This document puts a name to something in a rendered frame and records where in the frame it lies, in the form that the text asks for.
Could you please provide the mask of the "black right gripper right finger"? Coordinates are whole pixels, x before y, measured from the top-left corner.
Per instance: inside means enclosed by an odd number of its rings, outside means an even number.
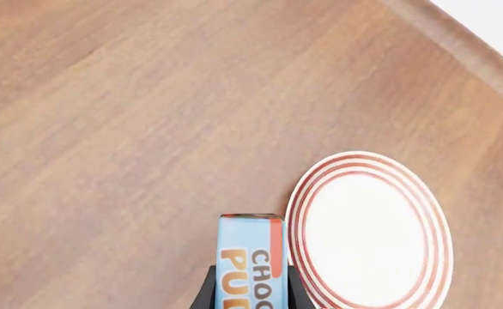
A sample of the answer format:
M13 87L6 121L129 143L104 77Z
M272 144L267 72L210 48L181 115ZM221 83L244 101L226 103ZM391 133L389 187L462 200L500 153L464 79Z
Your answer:
M288 266L288 309L317 309L293 265Z

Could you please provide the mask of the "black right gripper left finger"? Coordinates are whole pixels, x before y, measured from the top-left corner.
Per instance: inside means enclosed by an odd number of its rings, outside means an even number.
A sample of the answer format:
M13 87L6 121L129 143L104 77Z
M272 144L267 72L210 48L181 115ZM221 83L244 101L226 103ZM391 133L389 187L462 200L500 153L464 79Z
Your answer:
M191 304L191 309L217 309L216 308L216 266L209 267L196 298Z

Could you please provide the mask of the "blue chocolate pudding box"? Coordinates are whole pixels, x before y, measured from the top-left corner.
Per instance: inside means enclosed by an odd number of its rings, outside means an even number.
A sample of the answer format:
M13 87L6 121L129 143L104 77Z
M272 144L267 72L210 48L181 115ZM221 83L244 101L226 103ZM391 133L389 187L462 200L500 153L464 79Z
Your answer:
M284 219L274 214L221 215L215 309L288 309Z

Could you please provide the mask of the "white plate with red rings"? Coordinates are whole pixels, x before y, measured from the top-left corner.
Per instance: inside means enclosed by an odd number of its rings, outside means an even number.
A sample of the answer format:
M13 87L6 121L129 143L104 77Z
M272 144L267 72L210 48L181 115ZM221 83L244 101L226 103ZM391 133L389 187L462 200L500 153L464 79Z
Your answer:
M442 309L450 228L398 161L368 151L322 159L294 187L286 223L289 262L317 308Z

